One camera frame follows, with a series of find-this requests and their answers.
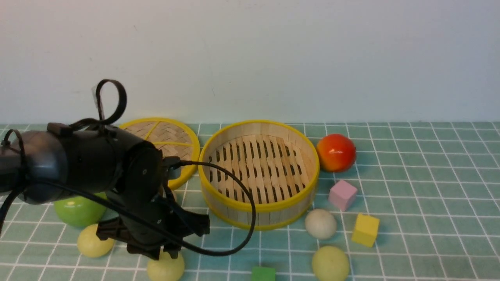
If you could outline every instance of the pink cube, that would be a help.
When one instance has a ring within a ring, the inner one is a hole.
[[[331,189],[328,201],[345,212],[356,199],[358,189],[345,180],[340,180]]]

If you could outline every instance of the yellow cube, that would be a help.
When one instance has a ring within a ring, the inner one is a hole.
[[[379,224],[380,219],[359,213],[352,233],[352,241],[366,247],[373,247],[379,233]]]

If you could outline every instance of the table surface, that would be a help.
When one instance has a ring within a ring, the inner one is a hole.
[[[337,220],[337,233],[316,240],[304,217],[282,229],[256,232],[240,252],[200,256],[183,249],[182,280],[251,279],[254,266],[276,269],[278,281],[313,281],[311,260],[323,245],[344,250],[349,280],[500,280],[500,122],[291,124],[316,144],[341,133],[356,144],[355,166],[320,174],[312,208]],[[203,145],[224,124],[189,124]],[[0,126],[40,130],[43,125]],[[345,212],[332,206],[329,189],[338,180],[358,188]],[[195,174],[175,190],[182,206],[211,216],[211,234],[187,241],[214,250],[239,244],[246,231],[213,216]],[[373,248],[351,241],[356,215],[380,219]],[[109,212],[106,218],[115,216]],[[128,254],[117,242],[111,254],[90,259],[76,247],[80,229],[59,221],[52,204],[11,207],[0,238],[0,276],[25,281],[147,281],[147,258]]]

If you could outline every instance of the toy tomato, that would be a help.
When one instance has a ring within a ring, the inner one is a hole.
[[[349,138],[335,133],[322,138],[316,146],[321,169],[330,173],[345,172],[356,161],[356,146]]]

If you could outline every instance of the green cube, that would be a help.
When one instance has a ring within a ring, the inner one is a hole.
[[[255,266],[251,270],[251,281],[276,281],[276,269]]]

